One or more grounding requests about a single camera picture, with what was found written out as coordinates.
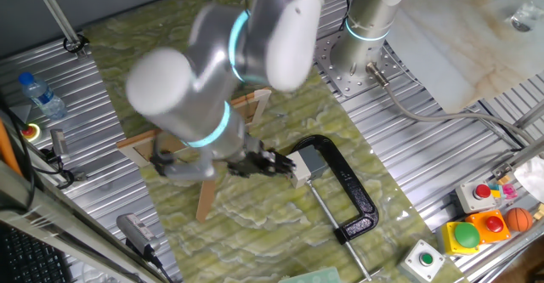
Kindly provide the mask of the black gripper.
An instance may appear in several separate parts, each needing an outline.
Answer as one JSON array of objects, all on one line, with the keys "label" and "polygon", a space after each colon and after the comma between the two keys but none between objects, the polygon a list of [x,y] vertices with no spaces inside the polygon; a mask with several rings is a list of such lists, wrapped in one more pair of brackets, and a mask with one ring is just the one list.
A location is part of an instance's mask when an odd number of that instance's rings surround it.
[{"label": "black gripper", "polygon": [[246,153],[238,162],[229,162],[227,168],[232,175],[249,178],[253,174],[292,176],[296,166],[292,159],[275,150],[259,150]]}]

